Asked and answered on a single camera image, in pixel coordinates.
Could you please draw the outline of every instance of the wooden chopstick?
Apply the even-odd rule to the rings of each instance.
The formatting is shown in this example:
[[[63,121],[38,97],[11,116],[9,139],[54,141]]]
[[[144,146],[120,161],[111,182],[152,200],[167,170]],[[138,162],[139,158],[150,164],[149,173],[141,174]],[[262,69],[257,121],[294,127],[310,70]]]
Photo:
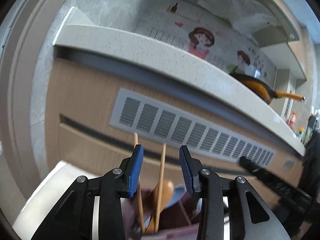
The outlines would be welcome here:
[[[163,177],[164,177],[164,161],[165,161],[165,152],[166,152],[166,144],[164,143],[162,146],[162,154],[161,154],[161,162],[160,162],[160,173],[159,173],[159,188],[158,188],[158,201],[156,207],[156,222],[155,222],[155,233],[158,232],[159,229],[159,219],[160,219],[160,208],[161,208],[161,199],[162,199],[162,188],[163,188]]]
[[[138,143],[138,134],[135,132],[133,134],[134,138],[134,148],[136,147]],[[142,196],[141,196],[141,186],[140,186],[140,181],[138,181],[138,186],[137,186],[137,195],[138,195],[138,209],[139,209],[139,217],[140,217],[140,226],[141,226],[141,233],[144,233],[146,231],[146,228],[144,226],[144,215],[143,215],[143,206],[142,206]]]

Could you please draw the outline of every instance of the wooden spoon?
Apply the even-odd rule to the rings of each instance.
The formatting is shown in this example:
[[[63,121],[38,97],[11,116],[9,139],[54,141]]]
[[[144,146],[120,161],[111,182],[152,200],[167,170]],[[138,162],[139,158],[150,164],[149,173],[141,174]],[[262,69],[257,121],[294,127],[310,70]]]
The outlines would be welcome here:
[[[174,184],[169,179],[164,179],[162,184],[162,195],[161,195],[161,204],[160,204],[160,212],[165,208],[165,206],[169,203],[170,199],[173,196]],[[159,184],[155,187],[153,191],[153,203],[154,209],[157,206],[158,202],[158,191],[159,191]],[[150,223],[146,229],[146,233],[154,233],[156,228],[156,216],[155,211],[151,217]]]

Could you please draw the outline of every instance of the cartoon woman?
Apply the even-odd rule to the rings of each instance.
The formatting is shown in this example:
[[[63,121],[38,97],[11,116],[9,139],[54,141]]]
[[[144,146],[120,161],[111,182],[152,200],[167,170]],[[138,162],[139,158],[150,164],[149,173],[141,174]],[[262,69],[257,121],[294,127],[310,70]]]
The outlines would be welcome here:
[[[246,67],[250,65],[250,58],[242,50],[238,51],[238,65],[228,65],[226,67],[229,74],[244,74]]]
[[[195,28],[189,33],[190,45],[188,52],[205,59],[209,54],[209,47],[214,44],[214,36],[204,28]]]

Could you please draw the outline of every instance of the orange bottle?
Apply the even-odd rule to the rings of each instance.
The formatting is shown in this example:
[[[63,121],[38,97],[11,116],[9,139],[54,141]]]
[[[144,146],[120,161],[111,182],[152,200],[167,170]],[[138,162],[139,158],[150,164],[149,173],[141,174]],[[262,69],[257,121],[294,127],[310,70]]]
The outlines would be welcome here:
[[[296,122],[296,111],[292,111],[292,114],[290,115],[287,124],[289,125],[289,127],[291,128],[292,131],[294,131],[294,125]]]

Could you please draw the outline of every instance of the white countertop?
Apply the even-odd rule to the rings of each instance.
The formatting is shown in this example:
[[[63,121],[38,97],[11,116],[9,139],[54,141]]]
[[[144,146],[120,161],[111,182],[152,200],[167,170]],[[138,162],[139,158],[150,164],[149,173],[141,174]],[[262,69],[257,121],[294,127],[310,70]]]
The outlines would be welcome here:
[[[74,22],[71,14],[68,14],[54,45],[131,62],[188,84],[254,119],[304,156],[305,148],[284,120],[256,94],[219,68],[155,39],[113,28],[87,25],[90,22],[87,19],[77,21],[82,24]]]
[[[33,192],[13,224],[14,231],[22,240],[30,240],[49,211],[78,176],[93,179],[98,176],[60,161]],[[92,239],[98,239],[98,221],[93,217]]]

